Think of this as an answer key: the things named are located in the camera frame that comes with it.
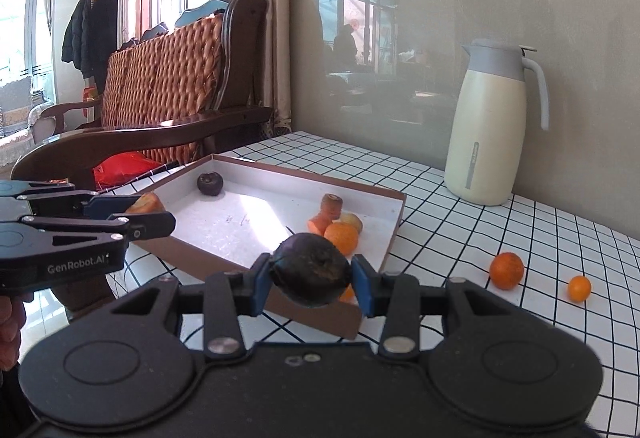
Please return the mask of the person's left hand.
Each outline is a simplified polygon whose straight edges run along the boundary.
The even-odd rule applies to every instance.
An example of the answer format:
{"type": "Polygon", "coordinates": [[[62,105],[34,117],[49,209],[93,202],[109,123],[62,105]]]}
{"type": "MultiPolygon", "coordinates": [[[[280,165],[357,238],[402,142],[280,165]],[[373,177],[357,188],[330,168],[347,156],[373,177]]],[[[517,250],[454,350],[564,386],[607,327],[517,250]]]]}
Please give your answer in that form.
{"type": "Polygon", "coordinates": [[[20,357],[21,331],[26,322],[25,304],[32,301],[32,295],[6,297],[0,299],[0,368],[10,371],[20,357]]]}

